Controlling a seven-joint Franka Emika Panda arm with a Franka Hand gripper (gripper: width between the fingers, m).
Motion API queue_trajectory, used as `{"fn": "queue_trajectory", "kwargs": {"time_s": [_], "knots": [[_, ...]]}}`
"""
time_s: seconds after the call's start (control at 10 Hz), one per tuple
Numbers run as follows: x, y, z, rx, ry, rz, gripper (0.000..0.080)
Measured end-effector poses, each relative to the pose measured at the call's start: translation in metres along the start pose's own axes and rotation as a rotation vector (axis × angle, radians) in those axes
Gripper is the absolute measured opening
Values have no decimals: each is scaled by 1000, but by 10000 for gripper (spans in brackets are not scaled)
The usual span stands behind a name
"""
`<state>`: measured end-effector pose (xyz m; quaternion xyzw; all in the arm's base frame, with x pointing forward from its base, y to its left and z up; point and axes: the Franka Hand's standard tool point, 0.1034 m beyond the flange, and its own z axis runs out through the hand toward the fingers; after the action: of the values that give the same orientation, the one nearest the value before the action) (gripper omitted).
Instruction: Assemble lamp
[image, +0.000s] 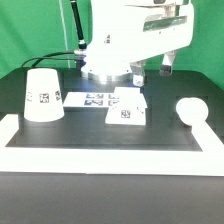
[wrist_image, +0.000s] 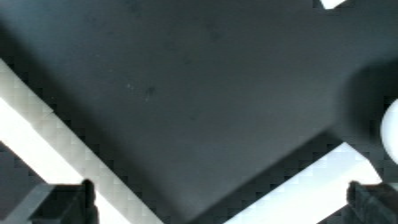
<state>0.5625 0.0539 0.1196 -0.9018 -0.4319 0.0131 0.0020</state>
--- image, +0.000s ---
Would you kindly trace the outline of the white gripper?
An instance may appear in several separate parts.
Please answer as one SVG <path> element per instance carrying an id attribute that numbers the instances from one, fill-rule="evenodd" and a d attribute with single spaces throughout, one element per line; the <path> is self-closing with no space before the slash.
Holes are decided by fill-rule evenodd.
<path id="1" fill-rule="evenodd" d="M 176 51 L 190 45 L 193 37 L 194 8 L 191 0 L 175 0 L 170 4 L 151 7 L 152 13 L 142 21 L 135 33 L 129 34 L 127 56 L 133 84 L 145 84 L 143 60 L 164 55 L 159 74 L 170 76 Z"/>

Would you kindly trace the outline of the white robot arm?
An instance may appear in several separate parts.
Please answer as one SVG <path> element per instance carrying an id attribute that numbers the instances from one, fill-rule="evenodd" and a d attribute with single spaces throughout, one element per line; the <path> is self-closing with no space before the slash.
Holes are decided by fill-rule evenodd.
<path id="1" fill-rule="evenodd" d="M 160 74 L 169 76 L 177 50 L 192 41 L 191 0 L 91 0 L 91 7 L 84 78 L 142 86 L 146 60 L 161 55 Z"/>

